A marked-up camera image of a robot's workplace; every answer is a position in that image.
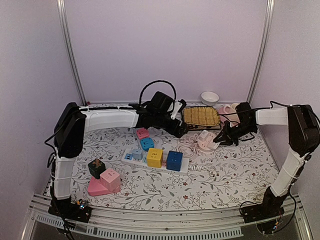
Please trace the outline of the pink round power socket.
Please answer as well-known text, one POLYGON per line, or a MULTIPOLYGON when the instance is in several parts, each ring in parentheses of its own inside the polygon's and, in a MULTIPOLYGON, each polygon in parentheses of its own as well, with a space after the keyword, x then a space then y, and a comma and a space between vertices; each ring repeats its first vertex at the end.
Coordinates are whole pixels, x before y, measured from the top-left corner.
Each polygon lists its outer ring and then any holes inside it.
POLYGON ((198 141, 196 146, 203 152, 211 152, 218 148, 219 144, 214 142, 216 135, 210 132, 210 137, 206 141, 198 141))

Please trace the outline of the white charger plug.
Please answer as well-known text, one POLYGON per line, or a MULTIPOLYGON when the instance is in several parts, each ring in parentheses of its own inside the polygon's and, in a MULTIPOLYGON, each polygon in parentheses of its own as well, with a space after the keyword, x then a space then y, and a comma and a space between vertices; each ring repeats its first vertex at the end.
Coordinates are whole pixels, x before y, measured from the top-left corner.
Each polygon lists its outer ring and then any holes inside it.
POLYGON ((206 142, 209 137, 210 137, 210 132, 208 132, 207 130, 203 130, 198 136, 198 141, 206 142))

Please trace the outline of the pink adapter plug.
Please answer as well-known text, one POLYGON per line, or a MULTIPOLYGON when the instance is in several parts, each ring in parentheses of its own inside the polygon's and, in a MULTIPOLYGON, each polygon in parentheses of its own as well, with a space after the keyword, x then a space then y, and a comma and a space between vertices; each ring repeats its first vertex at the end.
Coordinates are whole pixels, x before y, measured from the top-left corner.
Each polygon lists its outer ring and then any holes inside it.
POLYGON ((136 130, 136 135, 137 135, 137 138, 139 140, 142 140, 142 139, 145 139, 145 138, 149 138, 150 137, 150 133, 147 129, 145 128, 139 128, 136 130))

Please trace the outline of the cyan adapter plug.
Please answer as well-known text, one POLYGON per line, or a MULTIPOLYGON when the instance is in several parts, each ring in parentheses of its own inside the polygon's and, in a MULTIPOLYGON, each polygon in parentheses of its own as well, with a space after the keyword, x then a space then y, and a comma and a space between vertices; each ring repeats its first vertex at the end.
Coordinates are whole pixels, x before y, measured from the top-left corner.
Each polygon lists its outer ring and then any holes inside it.
POLYGON ((150 148, 154 148, 155 144, 152 138, 146 137, 140 140, 140 145, 143 151, 148 152, 150 148))

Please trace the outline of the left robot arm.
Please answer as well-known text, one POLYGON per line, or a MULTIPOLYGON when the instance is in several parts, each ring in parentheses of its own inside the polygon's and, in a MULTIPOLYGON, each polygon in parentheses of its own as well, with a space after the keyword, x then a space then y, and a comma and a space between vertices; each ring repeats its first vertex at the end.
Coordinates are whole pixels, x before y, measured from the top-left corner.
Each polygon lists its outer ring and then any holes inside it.
POLYGON ((82 107, 70 102, 65 107, 54 129, 55 160, 53 163, 53 196, 57 199, 55 209, 63 216, 74 213, 74 205, 67 199, 71 196, 70 184, 76 158, 83 150, 84 135, 87 132, 112 128, 162 129, 170 135, 181 138, 187 133, 187 125, 176 118, 186 106, 181 99, 164 104, 150 101, 128 107, 82 107))

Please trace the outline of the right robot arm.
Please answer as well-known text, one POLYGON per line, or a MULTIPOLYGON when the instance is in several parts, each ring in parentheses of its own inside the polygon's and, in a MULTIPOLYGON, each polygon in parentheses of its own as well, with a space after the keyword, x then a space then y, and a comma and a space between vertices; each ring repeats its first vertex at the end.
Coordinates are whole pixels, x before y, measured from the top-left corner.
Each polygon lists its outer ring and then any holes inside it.
POLYGON ((241 102, 235 108, 239 123, 231 126, 226 120, 221 132, 213 140, 221 145, 237 146, 241 137, 256 133, 258 126, 288 127, 288 154, 277 178, 264 193, 258 208, 262 218, 269 218, 283 204, 304 165, 320 145, 320 120, 310 105, 279 103, 275 108, 275 101, 270 104, 270 107, 251 108, 248 102, 241 102))

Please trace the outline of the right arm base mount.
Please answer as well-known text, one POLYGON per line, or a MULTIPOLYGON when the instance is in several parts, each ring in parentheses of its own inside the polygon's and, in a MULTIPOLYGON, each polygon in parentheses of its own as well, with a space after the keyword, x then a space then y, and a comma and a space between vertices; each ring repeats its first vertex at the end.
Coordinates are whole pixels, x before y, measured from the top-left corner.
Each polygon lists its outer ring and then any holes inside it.
POLYGON ((285 211, 282 204, 283 202, 266 198, 259 204, 248 206, 241 205, 239 207, 239 213, 243 217, 245 223, 252 223, 283 215, 285 211))

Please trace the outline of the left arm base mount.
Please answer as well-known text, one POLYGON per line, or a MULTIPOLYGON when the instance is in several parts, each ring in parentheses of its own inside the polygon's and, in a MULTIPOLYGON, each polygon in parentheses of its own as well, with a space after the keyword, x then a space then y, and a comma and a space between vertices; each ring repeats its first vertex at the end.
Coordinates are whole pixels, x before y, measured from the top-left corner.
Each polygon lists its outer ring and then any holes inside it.
POLYGON ((48 213, 65 220, 88 223, 91 217, 92 208, 86 200, 80 199, 76 202, 72 202, 71 197, 58 200, 53 196, 48 213))

